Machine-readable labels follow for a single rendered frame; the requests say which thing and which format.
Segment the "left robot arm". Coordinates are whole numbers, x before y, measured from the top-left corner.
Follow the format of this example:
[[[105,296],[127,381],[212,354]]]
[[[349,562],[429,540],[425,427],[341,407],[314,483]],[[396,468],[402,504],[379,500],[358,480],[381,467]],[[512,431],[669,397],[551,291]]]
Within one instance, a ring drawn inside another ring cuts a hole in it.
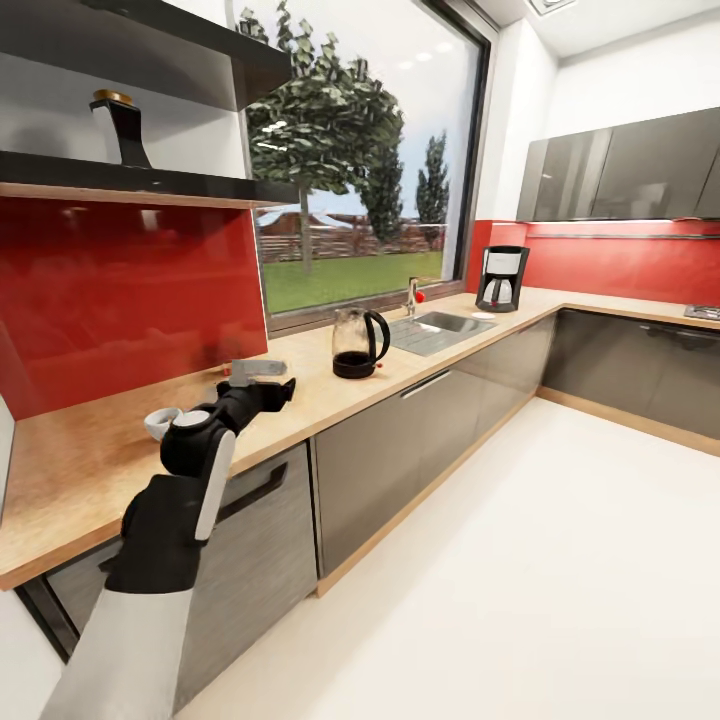
[[[200,551],[209,543],[237,437],[260,412],[279,413],[296,379],[280,360],[232,359],[219,401],[181,413],[161,440],[161,465],[129,503],[123,546],[73,656],[37,720],[173,720],[175,689]]]

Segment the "bottle of coffee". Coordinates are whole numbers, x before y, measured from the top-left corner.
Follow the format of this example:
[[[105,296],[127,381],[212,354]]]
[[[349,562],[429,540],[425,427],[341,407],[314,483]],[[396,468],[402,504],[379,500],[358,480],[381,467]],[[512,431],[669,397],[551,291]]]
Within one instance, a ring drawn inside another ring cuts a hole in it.
[[[106,144],[106,163],[152,168],[141,140],[141,110],[128,95],[99,89],[89,104]]]

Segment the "coffee cup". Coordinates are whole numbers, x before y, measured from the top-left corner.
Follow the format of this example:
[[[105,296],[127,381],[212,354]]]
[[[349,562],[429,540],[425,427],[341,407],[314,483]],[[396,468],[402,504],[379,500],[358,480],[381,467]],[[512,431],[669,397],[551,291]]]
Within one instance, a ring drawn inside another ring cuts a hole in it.
[[[161,441],[166,434],[168,428],[171,427],[171,421],[180,416],[182,411],[180,409],[161,409],[154,413],[149,413],[149,416],[144,420],[147,431],[157,441]]]

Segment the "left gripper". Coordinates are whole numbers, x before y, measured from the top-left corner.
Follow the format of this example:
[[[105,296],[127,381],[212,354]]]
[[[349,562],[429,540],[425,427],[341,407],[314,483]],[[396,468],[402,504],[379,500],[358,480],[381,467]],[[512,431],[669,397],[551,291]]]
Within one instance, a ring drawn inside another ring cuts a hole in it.
[[[234,398],[238,400],[246,412],[248,412],[248,424],[253,421],[255,415],[260,412],[279,413],[285,405],[285,401],[291,401],[295,391],[296,379],[281,385],[277,382],[256,381],[248,387],[230,387],[228,381],[222,381],[217,385],[219,401],[222,398]]]

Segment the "electric kettle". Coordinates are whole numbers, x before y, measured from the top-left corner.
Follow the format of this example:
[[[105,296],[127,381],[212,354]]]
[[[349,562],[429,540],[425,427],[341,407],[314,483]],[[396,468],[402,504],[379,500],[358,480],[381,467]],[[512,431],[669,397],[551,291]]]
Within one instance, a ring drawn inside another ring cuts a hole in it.
[[[389,350],[390,331],[385,318],[362,305],[350,303],[336,310],[332,336],[332,370],[343,379],[371,376]],[[376,356],[374,324],[380,325],[384,341]]]

